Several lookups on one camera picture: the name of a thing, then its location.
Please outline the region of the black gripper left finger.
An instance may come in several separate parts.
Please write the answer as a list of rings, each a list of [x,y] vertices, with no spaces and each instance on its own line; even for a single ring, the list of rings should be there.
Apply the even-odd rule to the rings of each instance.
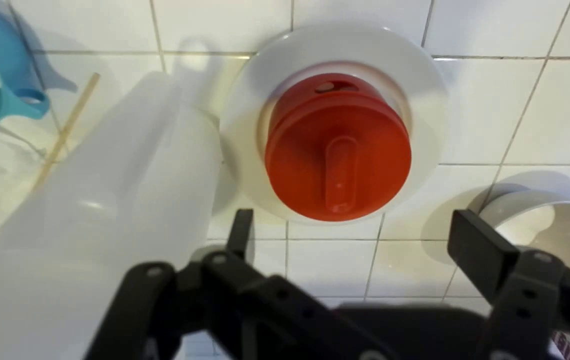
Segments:
[[[240,208],[221,249],[181,270],[131,267],[84,360],[171,360],[181,341],[206,332],[231,360],[391,360],[391,350],[282,276],[248,260],[254,212]]]

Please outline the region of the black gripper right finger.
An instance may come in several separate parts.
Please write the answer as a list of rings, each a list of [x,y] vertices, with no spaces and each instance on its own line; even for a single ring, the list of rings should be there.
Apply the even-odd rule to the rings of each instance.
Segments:
[[[491,306],[479,360],[550,360],[547,342],[570,334],[570,267],[519,251],[471,210],[453,210],[447,254]]]

